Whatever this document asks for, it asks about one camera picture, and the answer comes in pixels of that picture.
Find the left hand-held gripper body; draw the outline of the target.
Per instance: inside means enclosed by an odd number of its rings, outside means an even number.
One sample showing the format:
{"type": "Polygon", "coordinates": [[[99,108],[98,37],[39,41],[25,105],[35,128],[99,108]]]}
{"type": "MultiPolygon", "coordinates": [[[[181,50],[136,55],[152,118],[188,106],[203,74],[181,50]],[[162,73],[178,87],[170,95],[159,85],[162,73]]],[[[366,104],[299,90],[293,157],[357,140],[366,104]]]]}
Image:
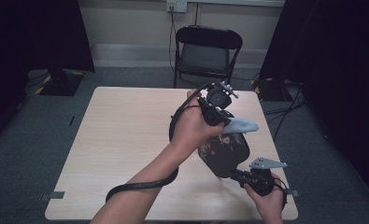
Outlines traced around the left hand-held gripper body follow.
{"type": "Polygon", "coordinates": [[[205,84],[202,90],[206,90],[207,94],[206,97],[199,98],[198,103],[202,109],[205,122],[209,126],[224,124],[224,118],[220,113],[232,103],[232,95],[238,98],[238,95],[234,93],[233,87],[222,81],[220,83],[205,84]]]}

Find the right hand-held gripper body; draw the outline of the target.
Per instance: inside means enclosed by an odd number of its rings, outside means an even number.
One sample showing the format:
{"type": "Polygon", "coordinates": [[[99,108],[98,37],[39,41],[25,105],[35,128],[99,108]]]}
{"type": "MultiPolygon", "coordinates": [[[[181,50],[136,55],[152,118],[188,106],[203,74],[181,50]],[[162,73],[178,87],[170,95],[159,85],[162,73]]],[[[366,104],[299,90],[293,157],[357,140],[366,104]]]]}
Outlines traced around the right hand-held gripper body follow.
{"type": "Polygon", "coordinates": [[[272,176],[272,168],[285,168],[286,162],[273,161],[258,157],[250,165],[250,171],[244,172],[244,182],[260,196],[266,196],[276,186],[275,178],[272,176]]]}

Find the black floral lacquer tray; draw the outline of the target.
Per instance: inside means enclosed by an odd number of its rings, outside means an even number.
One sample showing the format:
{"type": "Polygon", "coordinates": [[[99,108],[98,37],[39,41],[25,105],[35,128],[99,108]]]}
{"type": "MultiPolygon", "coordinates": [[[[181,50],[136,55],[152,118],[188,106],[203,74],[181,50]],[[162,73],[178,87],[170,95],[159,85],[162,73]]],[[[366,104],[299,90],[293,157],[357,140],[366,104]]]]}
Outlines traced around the black floral lacquer tray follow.
{"type": "Polygon", "coordinates": [[[250,149],[242,133],[224,133],[209,138],[198,148],[198,155],[215,176],[228,178],[249,157],[250,149]]]}

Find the person's right hand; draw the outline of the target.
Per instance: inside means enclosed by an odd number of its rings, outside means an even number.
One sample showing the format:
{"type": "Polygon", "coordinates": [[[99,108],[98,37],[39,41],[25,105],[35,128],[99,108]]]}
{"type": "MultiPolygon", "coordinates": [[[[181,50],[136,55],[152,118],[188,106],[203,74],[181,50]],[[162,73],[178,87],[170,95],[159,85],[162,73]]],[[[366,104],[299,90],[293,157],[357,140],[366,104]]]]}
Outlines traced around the person's right hand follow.
{"type": "Polygon", "coordinates": [[[272,192],[266,196],[261,196],[256,193],[250,185],[244,185],[245,191],[255,202],[256,208],[263,219],[280,219],[282,217],[284,194],[280,189],[280,177],[276,174],[272,174],[272,177],[275,179],[276,185],[272,192]]]}

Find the person's left hand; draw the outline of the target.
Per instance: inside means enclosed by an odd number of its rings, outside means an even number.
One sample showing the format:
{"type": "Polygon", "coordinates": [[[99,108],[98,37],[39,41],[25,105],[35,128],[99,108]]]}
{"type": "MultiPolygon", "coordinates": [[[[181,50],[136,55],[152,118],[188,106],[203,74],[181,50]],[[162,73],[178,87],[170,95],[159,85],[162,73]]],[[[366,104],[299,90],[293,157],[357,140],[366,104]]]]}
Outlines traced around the person's left hand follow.
{"type": "Polygon", "coordinates": [[[195,149],[210,137],[222,133],[224,123],[209,126],[202,115],[198,99],[202,96],[195,90],[187,92],[189,102],[177,120],[171,145],[180,156],[189,157],[195,149]]]}

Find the black folding chair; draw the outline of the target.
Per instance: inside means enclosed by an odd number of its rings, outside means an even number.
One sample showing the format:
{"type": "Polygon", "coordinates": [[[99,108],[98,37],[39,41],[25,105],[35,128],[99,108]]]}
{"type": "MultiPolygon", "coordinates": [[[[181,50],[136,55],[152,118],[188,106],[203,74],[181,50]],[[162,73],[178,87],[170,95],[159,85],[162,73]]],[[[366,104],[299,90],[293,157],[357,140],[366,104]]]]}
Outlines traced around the black folding chair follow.
{"type": "Polygon", "coordinates": [[[229,29],[188,25],[176,32],[174,87],[182,74],[230,83],[242,37],[229,29]]]}

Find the tall black curtain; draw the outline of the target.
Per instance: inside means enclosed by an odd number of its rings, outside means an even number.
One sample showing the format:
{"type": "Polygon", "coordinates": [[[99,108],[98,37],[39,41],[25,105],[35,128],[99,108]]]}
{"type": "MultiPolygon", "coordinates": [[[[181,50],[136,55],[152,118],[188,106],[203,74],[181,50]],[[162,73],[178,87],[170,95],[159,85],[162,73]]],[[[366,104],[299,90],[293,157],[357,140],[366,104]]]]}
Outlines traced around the tall black curtain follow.
{"type": "Polygon", "coordinates": [[[260,77],[303,84],[369,188],[369,0],[285,0],[260,77]]]}

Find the black stand base striped tape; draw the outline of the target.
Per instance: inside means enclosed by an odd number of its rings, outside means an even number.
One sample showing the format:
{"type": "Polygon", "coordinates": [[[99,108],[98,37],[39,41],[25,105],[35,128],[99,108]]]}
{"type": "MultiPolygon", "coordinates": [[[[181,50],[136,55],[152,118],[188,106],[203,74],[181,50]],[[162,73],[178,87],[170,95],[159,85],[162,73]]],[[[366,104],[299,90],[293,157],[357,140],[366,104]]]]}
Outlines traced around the black stand base striped tape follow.
{"type": "Polygon", "coordinates": [[[74,96],[84,74],[79,71],[49,69],[48,76],[35,92],[39,95],[74,96]]]}

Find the long grey tape strip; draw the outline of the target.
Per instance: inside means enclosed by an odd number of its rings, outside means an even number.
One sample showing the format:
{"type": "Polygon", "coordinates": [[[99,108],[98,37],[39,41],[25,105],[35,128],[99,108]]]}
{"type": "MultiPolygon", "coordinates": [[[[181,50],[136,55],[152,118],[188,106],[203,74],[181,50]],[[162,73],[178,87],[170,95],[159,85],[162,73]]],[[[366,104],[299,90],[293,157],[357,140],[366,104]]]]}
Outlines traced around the long grey tape strip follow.
{"type": "Polygon", "coordinates": [[[48,202],[50,199],[62,199],[64,197],[64,191],[53,191],[51,193],[42,194],[40,201],[48,202]]]}

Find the wide black curtain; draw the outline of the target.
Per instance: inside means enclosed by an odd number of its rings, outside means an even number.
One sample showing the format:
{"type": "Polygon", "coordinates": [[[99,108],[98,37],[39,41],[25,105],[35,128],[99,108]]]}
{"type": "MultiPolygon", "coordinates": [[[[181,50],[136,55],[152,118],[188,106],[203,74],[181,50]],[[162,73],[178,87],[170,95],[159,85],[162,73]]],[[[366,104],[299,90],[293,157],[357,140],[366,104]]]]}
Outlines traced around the wide black curtain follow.
{"type": "Polygon", "coordinates": [[[92,72],[78,0],[0,0],[0,132],[19,110],[34,70],[92,72]]]}

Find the white wall socket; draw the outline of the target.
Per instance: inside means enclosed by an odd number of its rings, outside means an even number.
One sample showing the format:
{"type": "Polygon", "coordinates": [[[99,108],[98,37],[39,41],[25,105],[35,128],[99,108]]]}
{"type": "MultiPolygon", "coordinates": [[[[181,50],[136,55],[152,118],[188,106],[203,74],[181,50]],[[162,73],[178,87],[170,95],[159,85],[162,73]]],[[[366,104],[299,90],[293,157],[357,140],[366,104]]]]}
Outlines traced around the white wall socket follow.
{"type": "Polygon", "coordinates": [[[166,0],[166,11],[176,13],[186,13],[188,3],[185,0],[166,0]]]}

